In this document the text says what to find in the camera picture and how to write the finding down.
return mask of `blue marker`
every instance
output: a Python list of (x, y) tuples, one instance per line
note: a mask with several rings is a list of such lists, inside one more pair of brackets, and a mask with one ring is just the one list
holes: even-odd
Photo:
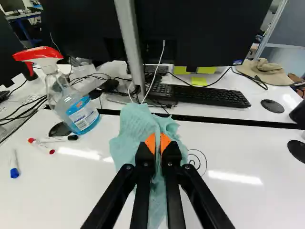
[(19, 177), (18, 162), (17, 162), (17, 152), (15, 149), (12, 150), (10, 154), (10, 177)]

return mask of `red spray trigger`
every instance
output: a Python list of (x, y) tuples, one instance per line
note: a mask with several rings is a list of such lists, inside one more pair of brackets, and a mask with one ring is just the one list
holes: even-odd
[(30, 71), (30, 76), (33, 76), (34, 75), (33, 62), (26, 61), (24, 63), (27, 65), (27, 67)]
[(30, 75), (33, 76), (33, 63), (39, 64), (44, 73), (50, 74), (58, 69), (56, 62), (63, 59), (63, 56), (51, 47), (41, 46), (15, 53), (13, 58), (16, 61), (25, 62), (31, 73)]

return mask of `red marker cap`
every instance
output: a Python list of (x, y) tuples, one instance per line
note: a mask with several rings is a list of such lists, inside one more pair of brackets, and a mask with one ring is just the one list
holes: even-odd
[(32, 144), (34, 141), (36, 141), (35, 138), (30, 137), (30, 138), (28, 139), (28, 142), (31, 143), (31, 144)]

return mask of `orange gripper pad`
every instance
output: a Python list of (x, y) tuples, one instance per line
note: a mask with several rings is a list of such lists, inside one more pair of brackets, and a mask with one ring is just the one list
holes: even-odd
[(145, 144), (151, 151), (151, 153), (154, 155), (156, 152), (156, 136), (155, 133), (148, 136), (148, 138), (145, 140)]
[(166, 136), (164, 133), (161, 133), (161, 142), (160, 142), (160, 152), (161, 155), (163, 151), (167, 148), (167, 146), (170, 144), (171, 140), (168, 136)]

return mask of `whiteboard marker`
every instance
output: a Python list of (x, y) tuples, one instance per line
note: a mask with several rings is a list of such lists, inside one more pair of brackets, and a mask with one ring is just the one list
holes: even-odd
[(38, 141), (40, 141), (40, 142), (66, 142), (66, 141), (76, 141), (77, 139), (78, 139), (77, 135), (70, 135), (70, 136), (38, 138)]
[(17, 153), (16, 153), (15, 149), (13, 149), (11, 154), (10, 154), (9, 165), (10, 165), (10, 177), (11, 178), (19, 177)]
[(46, 152), (48, 154), (54, 154), (55, 153), (55, 149), (48, 148), (47, 146), (45, 146), (43, 143), (41, 143), (40, 141), (36, 140), (35, 138), (30, 137), (28, 139), (28, 142), (32, 146), (35, 146), (35, 147), (39, 148), (43, 152)]

